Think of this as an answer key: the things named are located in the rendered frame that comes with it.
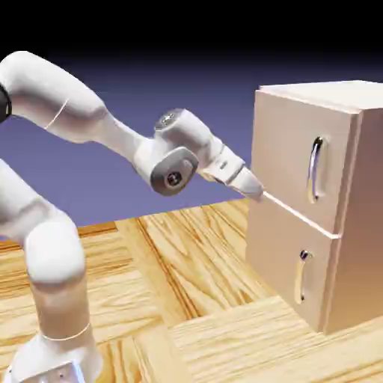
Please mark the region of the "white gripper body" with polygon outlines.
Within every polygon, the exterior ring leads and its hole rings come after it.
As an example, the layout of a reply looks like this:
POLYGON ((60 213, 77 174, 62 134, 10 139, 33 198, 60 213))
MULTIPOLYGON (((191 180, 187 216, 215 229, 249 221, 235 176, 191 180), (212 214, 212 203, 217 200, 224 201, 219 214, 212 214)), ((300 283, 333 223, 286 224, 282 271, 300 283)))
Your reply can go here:
POLYGON ((262 183, 245 166, 243 166, 228 182, 225 182, 212 174, 208 174, 206 170, 201 171, 200 175, 205 180, 222 184, 257 202, 263 197, 264 188, 262 183))

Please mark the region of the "light wood cabinet door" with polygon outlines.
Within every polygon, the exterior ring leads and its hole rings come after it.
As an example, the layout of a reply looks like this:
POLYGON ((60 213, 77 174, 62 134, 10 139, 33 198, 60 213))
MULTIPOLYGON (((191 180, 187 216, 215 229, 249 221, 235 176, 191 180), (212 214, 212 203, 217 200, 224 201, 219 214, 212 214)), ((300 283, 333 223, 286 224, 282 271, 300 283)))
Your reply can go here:
POLYGON ((328 265, 340 238, 270 194, 259 202, 250 200, 247 262, 316 331, 323 330, 328 265), (304 270, 304 301, 297 304, 294 283, 302 250, 311 258, 304 270))
POLYGON ((252 168, 265 190, 330 233, 341 231, 357 108, 262 88, 256 92, 252 168), (313 141, 323 137, 319 198, 307 198, 313 141))

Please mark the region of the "light wood cabinet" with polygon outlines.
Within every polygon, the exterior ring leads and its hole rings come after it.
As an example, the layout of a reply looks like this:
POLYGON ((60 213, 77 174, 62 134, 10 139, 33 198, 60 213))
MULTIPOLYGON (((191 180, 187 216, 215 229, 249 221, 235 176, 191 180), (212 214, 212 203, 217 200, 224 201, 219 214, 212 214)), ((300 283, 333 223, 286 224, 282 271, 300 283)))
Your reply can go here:
POLYGON ((351 80, 262 88, 359 110, 341 238, 329 260, 320 332, 383 316, 383 84, 351 80))

